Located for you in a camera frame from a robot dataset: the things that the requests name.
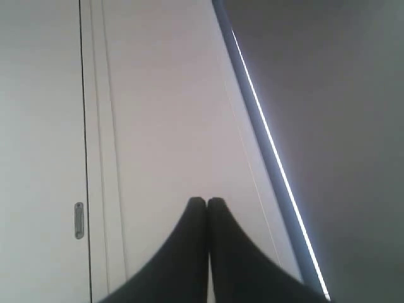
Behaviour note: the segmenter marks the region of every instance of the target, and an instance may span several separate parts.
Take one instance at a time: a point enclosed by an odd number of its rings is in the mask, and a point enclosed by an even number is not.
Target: door panel
[[[79,15],[0,4],[0,302],[90,301]]]

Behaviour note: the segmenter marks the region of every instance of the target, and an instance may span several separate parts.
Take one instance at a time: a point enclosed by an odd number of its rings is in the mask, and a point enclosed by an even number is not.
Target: led light
[[[310,243],[309,236],[308,236],[308,234],[307,234],[307,232],[306,232],[306,228],[304,227],[303,220],[302,220],[302,217],[301,217],[301,215],[300,215],[299,209],[297,208],[295,198],[294,198],[294,196],[293,196],[292,190],[291,190],[290,185],[289,185],[289,181],[288,181],[288,179],[286,178],[285,171],[284,171],[283,166],[282,166],[282,163],[281,163],[281,161],[280,161],[278,151],[276,150],[275,144],[274,144],[274,142],[273,142],[270,129],[269,129],[269,127],[268,127],[268,124],[266,123],[266,119],[265,119],[265,116],[264,116],[264,114],[263,114],[263,110],[262,110],[262,108],[261,108],[261,104],[259,103],[257,94],[256,94],[255,89],[254,89],[254,85],[253,85],[253,83],[251,82],[250,74],[248,73],[246,63],[244,62],[244,58],[243,58],[243,56],[242,56],[242,54],[241,54],[241,50],[240,50],[239,44],[238,44],[238,42],[237,42],[237,39],[235,38],[234,32],[232,31],[232,33],[233,33],[233,37],[234,37],[234,41],[235,41],[235,44],[236,44],[236,46],[237,46],[237,49],[239,50],[239,54],[240,54],[240,58],[241,58],[241,61],[242,61],[242,65],[244,66],[244,70],[246,71],[247,78],[248,78],[248,82],[249,82],[249,84],[250,84],[250,87],[251,87],[251,90],[252,90],[252,94],[254,95],[255,102],[256,102],[256,105],[257,105],[258,110],[259,110],[259,114],[261,115],[261,118],[262,118],[262,120],[263,120],[263,123],[264,123],[264,126],[265,126],[265,130],[266,130],[266,134],[268,135],[268,139],[270,140],[273,153],[275,154],[276,162],[278,162],[278,166],[279,166],[279,169],[280,169],[280,173],[281,173],[281,175],[282,175],[282,177],[283,177],[283,181],[284,181],[284,183],[285,183],[285,185],[286,185],[286,188],[287,188],[287,191],[288,191],[288,194],[289,194],[289,198],[290,198],[290,200],[292,201],[292,205],[293,205],[293,209],[295,210],[295,214],[296,214],[296,217],[297,217],[297,221],[299,221],[300,229],[302,230],[302,233],[303,233],[303,236],[304,236],[304,240],[305,240],[305,242],[306,242],[307,248],[309,249],[309,253],[310,253],[311,260],[312,260],[312,262],[313,262],[314,268],[316,269],[316,273],[317,273],[317,276],[318,276],[318,280],[320,281],[321,288],[323,289],[323,292],[324,292],[325,297],[326,297],[328,300],[330,300],[330,295],[329,295],[329,293],[328,293],[327,286],[326,286],[326,284],[325,284],[325,282],[324,282],[323,275],[321,274],[321,270],[320,270],[320,267],[319,267],[319,265],[318,265],[318,262],[317,262],[317,259],[316,259],[316,255],[314,254],[313,248],[311,247],[311,243]]]

